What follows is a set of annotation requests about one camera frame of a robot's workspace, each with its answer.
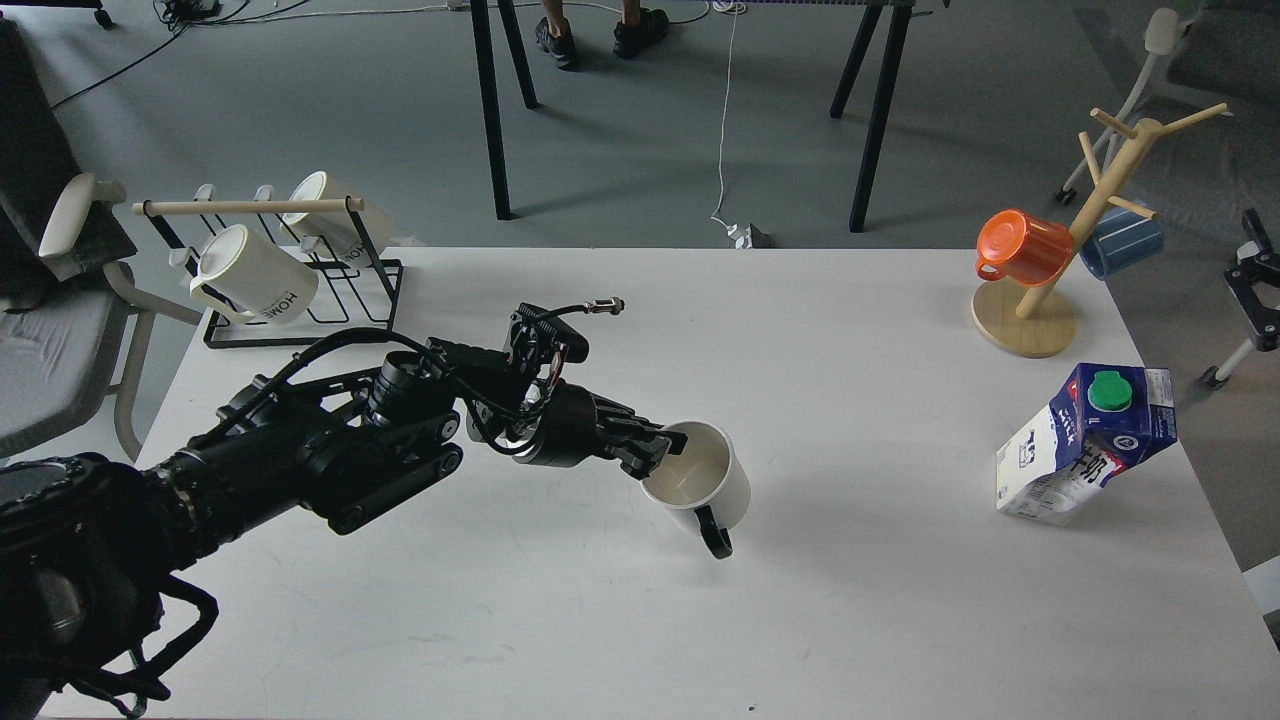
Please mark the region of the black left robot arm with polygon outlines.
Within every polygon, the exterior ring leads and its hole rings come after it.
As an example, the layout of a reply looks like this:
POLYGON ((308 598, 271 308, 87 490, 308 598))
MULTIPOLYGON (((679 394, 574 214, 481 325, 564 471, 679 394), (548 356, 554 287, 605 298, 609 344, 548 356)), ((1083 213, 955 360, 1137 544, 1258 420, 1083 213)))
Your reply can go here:
POLYGON ((3 716, 63 688, 141 716, 218 602, 179 578, 294 507, 349 534, 452 474, 460 428, 518 462, 616 460, 648 478, 687 437, 561 378, 588 341, 521 304, 500 350, 338 331, 257 375, 219 423, 150 469, 101 454, 3 469, 3 716))

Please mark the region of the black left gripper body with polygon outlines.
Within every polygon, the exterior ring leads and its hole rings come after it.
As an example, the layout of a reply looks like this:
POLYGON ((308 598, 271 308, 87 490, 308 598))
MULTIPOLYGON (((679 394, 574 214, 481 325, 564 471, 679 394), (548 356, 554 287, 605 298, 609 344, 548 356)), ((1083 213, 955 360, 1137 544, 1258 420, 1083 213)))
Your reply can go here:
POLYGON ((515 455, 520 464, 572 468, 588 457, 612 460, 640 438, 631 407, 561 382, 532 434, 515 455))

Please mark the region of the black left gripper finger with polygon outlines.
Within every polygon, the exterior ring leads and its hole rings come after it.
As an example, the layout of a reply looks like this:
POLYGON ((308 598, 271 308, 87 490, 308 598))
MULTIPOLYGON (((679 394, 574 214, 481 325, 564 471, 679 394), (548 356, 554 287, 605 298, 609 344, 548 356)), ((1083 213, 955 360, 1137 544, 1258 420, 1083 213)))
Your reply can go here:
POLYGON ((641 445, 618 450, 620 468, 635 480, 645 480, 669 452, 668 445, 641 445))
POLYGON ((686 433, 666 429, 649 421, 646 418, 634 418, 627 421, 626 428, 627 439, 625 441, 625 446, 630 452, 636 455, 681 455, 689 441, 686 433))

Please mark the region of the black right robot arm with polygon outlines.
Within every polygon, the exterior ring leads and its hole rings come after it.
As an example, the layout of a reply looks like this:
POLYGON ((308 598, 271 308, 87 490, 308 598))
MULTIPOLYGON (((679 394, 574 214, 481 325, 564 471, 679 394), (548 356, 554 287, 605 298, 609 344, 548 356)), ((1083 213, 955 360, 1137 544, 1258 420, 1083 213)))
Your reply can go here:
POLYGON ((1253 208, 1242 214, 1242 227, 1248 238, 1243 249, 1254 249, 1256 252, 1249 256, 1238 254, 1222 277, 1251 327, 1254 348, 1270 352, 1277 348, 1279 310, 1265 305, 1254 287, 1258 283, 1279 287, 1277 250, 1253 208))

